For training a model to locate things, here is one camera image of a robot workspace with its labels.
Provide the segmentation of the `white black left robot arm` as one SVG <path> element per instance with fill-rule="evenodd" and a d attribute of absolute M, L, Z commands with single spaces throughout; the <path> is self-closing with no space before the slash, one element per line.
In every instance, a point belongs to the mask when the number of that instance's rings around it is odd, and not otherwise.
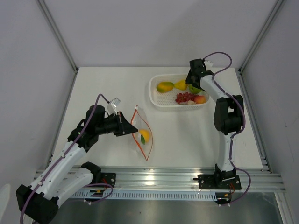
<path fill-rule="evenodd" d="M 100 135 L 113 133 L 119 137 L 138 132 L 122 112 L 105 114 L 103 106 L 90 106 L 85 119 L 67 138 L 59 156 L 29 186 L 19 186 L 16 197 L 21 212 L 20 223 L 25 215 L 39 224 L 50 223 L 62 204 L 83 187 L 114 187 L 103 180 L 101 168 L 91 162 L 85 162 L 75 174 L 66 178 L 75 163 L 98 142 Z"/>

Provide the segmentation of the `green apple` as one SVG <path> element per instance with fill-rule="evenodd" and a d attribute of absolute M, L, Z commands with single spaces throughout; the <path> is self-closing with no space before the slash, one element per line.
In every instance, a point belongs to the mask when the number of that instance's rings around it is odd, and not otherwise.
<path fill-rule="evenodd" d="M 199 94 L 202 91 L 201 89 L 195 88 L 192 85 L 189 85 L 188 89 L 189 89 L 189 92 L 194 95 Z"/>

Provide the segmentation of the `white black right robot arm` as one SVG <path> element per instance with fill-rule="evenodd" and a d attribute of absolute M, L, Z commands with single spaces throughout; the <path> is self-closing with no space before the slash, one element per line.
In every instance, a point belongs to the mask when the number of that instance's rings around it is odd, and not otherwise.
<path fill-rule="evenodd" d="M 204 59 L 189 62 L 190 70 L 185 82 L 201 89 L 215 102 L 214 126 L 219 132 L 219 156 L 212 175 L 199 175 L 198 180 L 217 189 L 228 186 L 237 179 L 234 163 L 234 138 L 243 131 L 245 115 L 243 97 L 231 95 L 215 80 L 215 74 L 206 68 Z"/>

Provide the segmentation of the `orange with green leaf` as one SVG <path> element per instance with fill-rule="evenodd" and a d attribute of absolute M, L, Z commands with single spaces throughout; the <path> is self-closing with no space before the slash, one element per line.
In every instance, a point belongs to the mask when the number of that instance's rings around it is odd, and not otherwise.
<path fill-rule="evenodd" d="M 140 134 L 140 140 L 142 144 L 149 142 L 149 140 L 151 139 L 151 133 L 146 129 L 140 129 L 139 134 Z"/>

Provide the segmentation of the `clear zip bag orange zipper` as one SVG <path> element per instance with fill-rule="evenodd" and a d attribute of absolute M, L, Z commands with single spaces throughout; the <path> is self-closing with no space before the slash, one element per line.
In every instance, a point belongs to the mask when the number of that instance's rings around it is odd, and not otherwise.
<path fill-rule="evenodd" d="M 138 130 L 132 134 L 133 142 L 136 145 L 135 148 L 145 161 L 148 161 L 154 145 L 153 132 L 145 111 L 138 105 L 135 106 L 130 124 Z"/>

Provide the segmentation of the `red orange peach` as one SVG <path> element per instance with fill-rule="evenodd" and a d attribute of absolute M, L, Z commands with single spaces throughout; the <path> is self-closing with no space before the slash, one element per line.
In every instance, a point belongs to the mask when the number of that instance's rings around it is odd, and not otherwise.
<path fill-rule="evenodd" d="M 196 104 L 204 104 L 206 102 L 206 98 L 205 98 L 205 96 L 197 95 L 194 97 L 194 102 Z"/>

